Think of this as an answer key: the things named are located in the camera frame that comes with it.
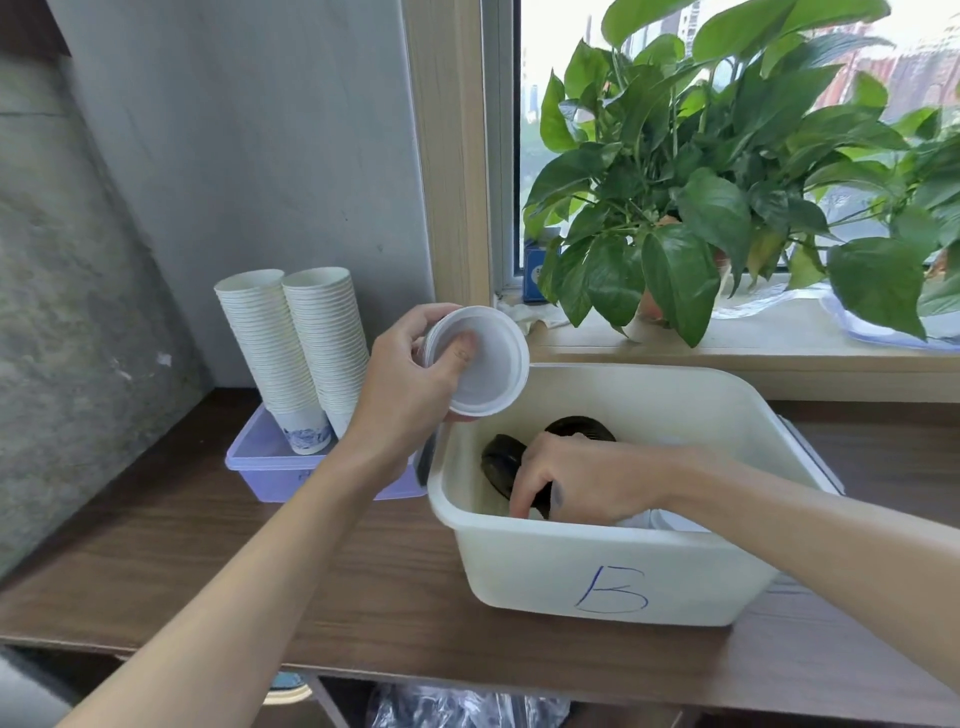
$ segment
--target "hand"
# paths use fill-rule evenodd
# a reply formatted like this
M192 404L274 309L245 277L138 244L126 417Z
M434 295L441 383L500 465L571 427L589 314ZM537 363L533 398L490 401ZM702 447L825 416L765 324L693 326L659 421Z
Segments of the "hand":
M542 432L523 453L510 515L525 519L534 496L553 481L550 521L611 525L667 507L684 485L709 477L718 456L693 447L646 447Z
M450 398L476 352L476 336L467 331L432 367L414 361L413 351L427 327L459 307L416 306L377 337L360 401L337 449L353 450L385 468L391 479L400 477L410 455L449 415Z

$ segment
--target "brown wooden surface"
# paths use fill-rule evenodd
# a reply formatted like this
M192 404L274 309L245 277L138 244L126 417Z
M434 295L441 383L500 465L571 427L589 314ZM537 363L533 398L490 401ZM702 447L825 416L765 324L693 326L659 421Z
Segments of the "brown wooden surface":
M275 512L224 453L255 399L215 392L0 586L0 641L125 652ZM960 408L777 405L853 497L960 525ZM376 503L287 650L330 674L960 726L960 698L783 577L731 629L496 610L426 498Z

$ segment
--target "lavender container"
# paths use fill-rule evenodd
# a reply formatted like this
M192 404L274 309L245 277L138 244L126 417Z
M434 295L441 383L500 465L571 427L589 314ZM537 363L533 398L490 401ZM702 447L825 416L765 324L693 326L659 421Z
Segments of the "lavender container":
M283 430L261 404L227 450L227 467L243 476L257 500L285 503L329 454L334 443L316 455L295 455ZM413 466L407 466L400 479L380 491L375 500L425 494Z

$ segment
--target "potted plant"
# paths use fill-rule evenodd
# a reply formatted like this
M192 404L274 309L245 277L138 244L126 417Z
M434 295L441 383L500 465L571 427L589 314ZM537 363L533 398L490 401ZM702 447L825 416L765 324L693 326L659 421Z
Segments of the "potted plant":
M877 20L890 12L885 0L748 0L704 24L692 56L671 35L633 59L621 52L690 2L615 0L602 24L612 49L581 41L564 78L551 74L540 135L560 155L534 181L523 218L528 236L571 222L547 243L544 296L574 326L596 308L622 330L646 293L693 347L726 261L735 290L744 272L769 279L785 259L791 287L829 277L861 318L923 335L921 255L957 237L948 214L929 207L960 208L941 199L960 193L956 137L934 141L933 109L881 122L885 89L864 73L851 103L811 110L841 68L834 61L886 42L811 31ZM921 193L924 175L941 192ZM825 265L817 238L834 236L817 201L833 185L876 192L863 214L894 236L832 247Z

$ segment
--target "white rim of container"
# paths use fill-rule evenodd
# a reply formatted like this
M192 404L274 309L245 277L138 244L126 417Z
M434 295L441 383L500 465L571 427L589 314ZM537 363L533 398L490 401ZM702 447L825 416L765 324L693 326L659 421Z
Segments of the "white rim of container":
M321 268L307 268L303 271L291 273L283 277L283 287L298 290L325 290L339 285L345 285L352 279L347 268L338 266L324 266Z
M262 268L257 271L247 271L230 276L213 286L217 296L234 299L244 294L259 295L262 292L275 288L284 277L283 271L277 268Z

